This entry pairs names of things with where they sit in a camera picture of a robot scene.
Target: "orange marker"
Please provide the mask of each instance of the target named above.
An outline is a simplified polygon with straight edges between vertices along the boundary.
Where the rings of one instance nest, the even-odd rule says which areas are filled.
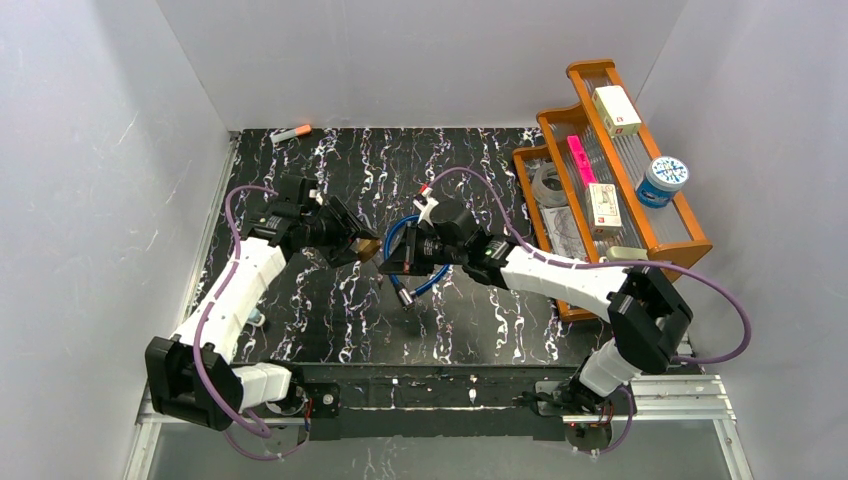
[[[311,126],[301,125],[297,128],[291,128],[289,130],[285,130],[283,132],[278,132],[278,133],[271,135],[271,142],[273,142],[276,145],[276,144],[278,144],[282,141],[289,140],[289,139],[292,139],[294,137],[299,137],[301,135],[306,135],[307,133],[309,133],[311,131],[312,131]]]

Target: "gray wall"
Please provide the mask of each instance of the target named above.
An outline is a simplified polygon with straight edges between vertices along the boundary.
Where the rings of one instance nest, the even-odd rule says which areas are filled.
[[[3,478],[115,479],[228,135],[153,0],[0,6]]]
[[[639,98],[715,249],[699,264],[750,310],[748,352],[718,366],[757,478],[845,478],[848,5],[692,1]],[[739,341],[687,288],[705,354]]]
[[[159,0],[230,130],[530,126],[577,60],[638,92],[685,0]]]

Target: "white box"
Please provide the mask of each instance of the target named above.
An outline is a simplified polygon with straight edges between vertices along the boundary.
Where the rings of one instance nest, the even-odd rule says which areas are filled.
[[[619,85],[596,88],[592,93],[592,103],[598,109],[598,115],[610,137],[633,135],[642,126],[639,114]]]
[[[590,183],[586,189],[586,212],[593,236],[607,238],[621,232],[621,209],[615,185]]]

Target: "blue and white container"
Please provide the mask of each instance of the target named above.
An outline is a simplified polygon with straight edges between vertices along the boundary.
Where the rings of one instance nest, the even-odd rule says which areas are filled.
[[[657,157],[636,188],[636,196],[646,207],[662,208],[668,205],[688,179],[689,168],[686,164],[674,157]]]

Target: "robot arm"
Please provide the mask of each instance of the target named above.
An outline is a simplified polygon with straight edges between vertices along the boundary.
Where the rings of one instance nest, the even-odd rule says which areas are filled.
[[[571,410],[593,412],[642,372],[668,368],[692,312],[659,269],[558,267],[534,258],[511,238],[484,231],[456,200],[438,202],[424,189],[414,203],[421,210],[419,222],[407,225],[381,273],[427,275],[436,264],[452,263],[484,285],[560,299],[611,324],[614,339],[558,389],[557,400]]]
[[[197,309],[168,338],[154,337],[145,351],[153,408],[215,430],[232,419],[201,382],[192,357],[198,323],[201,358],[215,389],[237,411],[291,397],[292,372],[257,363],[231,368],[238,337],[256,303],[293,255],[316,248],[331,267],[369,260],[380,248],[376,234],[337,198],[318,200],[317,181],[284,176],[280,194],[264,210],[248,212],[239,243]]]

